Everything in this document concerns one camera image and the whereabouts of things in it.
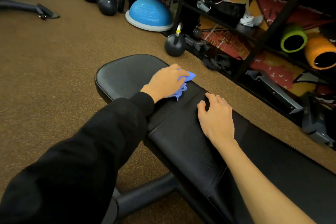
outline weight bench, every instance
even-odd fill
[[[120,97],[130,98],[159,69],[166,66],[162,60],[145,54],[114,60],[98,70],[95,77],[97,91],[107,103]],[[174,191],[182,195],[206,224],[253,223],[225,162],[200,128],[197,104],[205,100],[208,109],[206,90],[195,82],[188,82],[187,87],[178,101],[175,98],[160,100],[148,118],[144,145],[170,172],[124,194],[114,194],[103,224],[120,221]],[[309,180],[323,179],[325,183],[329,179],[330,184],[335,184],[334,175],[330,176],[326,169],[255,127],[234,111],[233,121],[234,137],[239,145],[279,189],[285,190],[284,193],[287,192],[286,195],[306,213],[310,208],[305,207],[311,207],[312,204],[316,211],[325,212],[325,204],[309,202],[306,206],[309,201],[307,196],[313,193],[315,198],[330,196],[334,199],[336,189],[331,192],[330,188],[316,188],[319,183],[309,184]],[[275,169],[275,176],[281,175],[281,179],[272,180],[272,170],[279,161],[286,169]],[[307,165],[307,170],[302,173],[297,171],[297,166]],[[310,172],[315,170],[319,173],[312,176]],[[293,180],[308,184],[292,188]]]

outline foam roller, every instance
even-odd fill
[[[309,65],[318,70],[336,65],[336,47],[319,33],[309,33],[304,54]]]
[[[281,38],[281,49],[284,52],[297,52],[304,48],[307,43],[307,36],[303,29],[295,24],[288,24],[283,31]]]

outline hand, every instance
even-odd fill
[[[189,73],[182,70],[177,64],[162,68],[153,75],[147,85],[143,86],[141,92],[150,95],[156,103],[160,99],[173,95],[181,88],[186,79],[182,76],[189,76]]]
[[[226,142],[235,142],[235,127],[232,120],[232,107],[219,95],[206,93],[209,99],[209,110],[205,110],[205,102],[202,100],[198,105],[198,119],[203,133],[211,143],[219,150]]]

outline brown carpet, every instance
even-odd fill
[[[94,76],[103,64],[137,53],[155,55],[195,72],[195,82],[225,97],[232,107],[263,130],[300,150],[333,172],[334,151],[315,144],[294,124],[233,84],[207,70],[186,52],[166,55],[160,33],[137,29],[124,18],[103,16],[83,0],[23,0],[41,3],[61,15],[40,20],[36,14],[0,11],[0,195],[10,179],[54,143],[74,132],[105,105]],[[121,191],[166,172],[140,145],[120,171]],[[173,194],[130,216],[125,223],[201,223],[183,199]]]

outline orange foam roller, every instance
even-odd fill
[[[304,54],[309,65],[318,70],[336,66],[336,47],[319,33],[307,34]]]

